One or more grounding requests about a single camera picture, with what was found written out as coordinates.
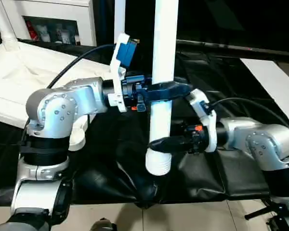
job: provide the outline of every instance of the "white pipe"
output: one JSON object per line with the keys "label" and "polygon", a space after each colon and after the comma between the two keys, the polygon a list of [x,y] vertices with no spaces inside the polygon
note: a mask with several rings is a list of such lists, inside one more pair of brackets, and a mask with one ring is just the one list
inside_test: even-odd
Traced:
{"label": "white pipe", "polygon": [[12,29],[9,18],[5,12],[5,9],[0,1],[0,34],[2,43],[7,51],[13,51],[18,49],[17,38]]}
{"label": "white pipe", "polygon": [[125,0],[115,0],[115,34],[114,43],[121,33],[125,31]]}
{"label": "white pipe", "polygon": [[[179,0],[156,0],[152,84],[172,81],[174,75]],[[172,101],[151,104],[150,141],[170,134]],[[146,169],[153,175],[169,172],[171,154],[147,150]]]}
{"label": "white pipe", "polygon": [[3,7],[8,13],[10,23],[17,38],[31,39],[28,28],[20,9],[17,7],[17,0],[1,0]]}

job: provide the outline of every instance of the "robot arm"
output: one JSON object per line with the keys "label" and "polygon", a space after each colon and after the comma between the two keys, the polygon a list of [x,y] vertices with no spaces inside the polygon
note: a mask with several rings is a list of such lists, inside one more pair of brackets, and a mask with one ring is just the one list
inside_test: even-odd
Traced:
{"label": "robot arm", "polygon": [[72,180],[66,176],[73,123],[83,115],[104,113],[111,106],[146,110],[150,102],[184,97],[191,86],[178,82],[151,85],[143,75],[125,77],[137,42],[122,34],[110,64],[109,80],[73,80],[56,89],[40,89],[27,100],[29,123],[22,141],[11,218],[0,231],[48,231],[68,215]]}
{"label": "robot arm", "polygon": [[241,150],[250,154],[259,165],[271,194],[271,207],[263,212],[279,215],[269,223],[286,224],[289,220],[289,128],[278,124],[262,124],[247,117],[222,118],[216,123],[216,113],[200,90],[187,97],[201,125],[184,128],[184,135],[162,138],[149,144],[159,152],[206,151],[211,144],[226,150]]}

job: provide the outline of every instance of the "black plastic sheet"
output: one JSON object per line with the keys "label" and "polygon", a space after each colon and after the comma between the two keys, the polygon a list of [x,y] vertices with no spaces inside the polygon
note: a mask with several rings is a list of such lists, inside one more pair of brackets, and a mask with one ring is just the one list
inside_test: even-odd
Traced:
{"label": "black plastic sheet", "polygon": [[[88,47],[37,43],[71,54],[80,54]],[[110,54],[90,57],[107,62]],[[231,66],[235,74],[244,79],[236,80],[232,91],[240,90],[240,83],[253,84],[253,94],[264,96],[265,91],[246,74],[240,61],[231,65],[205,55],[185,58],[186,71],[196,88],[206,91],[211,100],[228,96],[224,84],[223,66]],[[184,73],[176,63],[176,74]],[[249,107],[252,117],[263,122],[262,115]],[[217,108],[218,117],[244,115],[239,105]],[[173,101],[172,119],[189,119],[197,122],[191,107],[183,99]],[[145,169],[145,153],[149,137],[149,114],[129,111],[120,113],[111,108],[99,114],[86,132],[86,145],[69,153],[70,173],[74,177],[73,203],[102,204],[134,202],[140,207],[152,204],[222,201],[225,199],[254,199],[268,196],[267,185],[256,162],[248,154],[239,151],[217,150],[206,154],[173,154],[171,171],[156,177]],[[16,179],[18,147],[22,130],[0,123],[0,205],[10,205]]]}

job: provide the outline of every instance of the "metal stand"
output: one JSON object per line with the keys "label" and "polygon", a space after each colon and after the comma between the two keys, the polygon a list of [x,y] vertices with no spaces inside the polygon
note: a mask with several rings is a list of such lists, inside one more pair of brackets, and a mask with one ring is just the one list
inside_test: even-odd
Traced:
{"label": "metal stand", "polygon": [[263,214],[270,213],[270,212],[272,212],[272,211],[274,211],[274,210],[275,210],[275,207],[271,205],[271,206],[262,208],[262,209],[260,209],[260,210],[258,210],[258,211],[249,213],[249,214],[245,215],[244,218],[245,218],[246,220],[249,220],[249,219],[252,219],[252,218],[261,216],[261,215],[263,215]]}

